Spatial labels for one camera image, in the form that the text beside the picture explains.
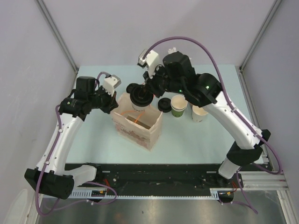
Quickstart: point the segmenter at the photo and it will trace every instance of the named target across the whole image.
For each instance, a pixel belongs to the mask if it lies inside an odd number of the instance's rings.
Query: cable tie
[[[232,110],[231,110],[231,112],[235,112],[236,110],[238,110],[238,107],[234,107]]]

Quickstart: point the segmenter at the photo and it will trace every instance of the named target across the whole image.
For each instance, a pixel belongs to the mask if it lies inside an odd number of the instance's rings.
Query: paper bag
[[[162,112],[153,106],[147,106],[143,112],[135,111],[128,93],[121,95],[118,104],[111,112],[117,132],[151,151],[161,134]]]

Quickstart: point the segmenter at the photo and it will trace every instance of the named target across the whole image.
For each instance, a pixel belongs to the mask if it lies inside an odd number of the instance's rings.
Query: paper cup
[[[208,112],[206,112],[201,107],[198,107],[198,106],[192,107],[192,120],[194,122],[202,122],[207,114],[208,114]]]
[[[183,115],[186,107],[188,105],[188,101],[185,100],[185,97],[181,95],[176,95],[171,98],[171,113],[176,118],[179,118]]]

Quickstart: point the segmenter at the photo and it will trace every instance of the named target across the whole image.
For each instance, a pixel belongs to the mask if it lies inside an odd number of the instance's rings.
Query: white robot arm
[[[238,111],[244,117],[233,102],[230,101],[234,106],[233,110],[228,105],[221,83],[213,75],[196,74],[189,57],[178,51],[164,57],[163,65],[159,64],[159,55],[153,50],[146,57],[144,54],[146,50],[139,56],[138,65],[148,69],[143,75],[145,85],[135,86],[131,91],[133,95],[131,100],[138,99],[136,102],[133,100],[133,104],[141,105],[142,97],[134,96],[137,92],[151,92],[156,97],[160,97],[167,91],[183,94],[187,101],[213,115],[235,140],[218,170],[219,175],[225,179],[232,178],[241,166],[251,164],[260,157],[262,142],[256,135],[268,140],[270,132],[257,128],[245,118],[255,130],[256,134],[253,134],[235,114]]]
[[[39,193],[66,199],[73,187],[96,178],[97,168],[86,164],[73,170],[64,170],[66,158],[78,129],[92,109],[110,113],[118,107],[115,88],[121,83],[117,76],[108,76],[102,86],[95,90],[97,80],[93,77],[79,77],[76,89],[65,98],[59,107],[58,123],[49,145],[35,169],[27,169],[25,178],[35,190],[41,178]]]

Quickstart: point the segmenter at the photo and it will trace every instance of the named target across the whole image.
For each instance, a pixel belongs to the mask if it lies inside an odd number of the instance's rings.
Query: table surface
[[[197,73],[216,76],[212,65],[194,66]],[[250,119],[243,92],[234,65],[219,65],[225,87],[230,98],[243,114]],[[130,83],[143,83],[145,70],[138,66],[81,66],[78,76],[97,77],[101,71],[115,74],[122,84],[117,87],[117,98],[126,91]],[[171,98],[175,94],[165,93]],[[152,105],[157,107],[158,99]],[[67,163],[117,163],[117,164],[211,164],[222,163],[234,139],[210,114],[194,123],[188,105],[183,116],[175,118],[171,113],[163,114],[162,133],[149,152],[119,136],[111,116],[101,110],[93,110],[79,129],[70,149]]]

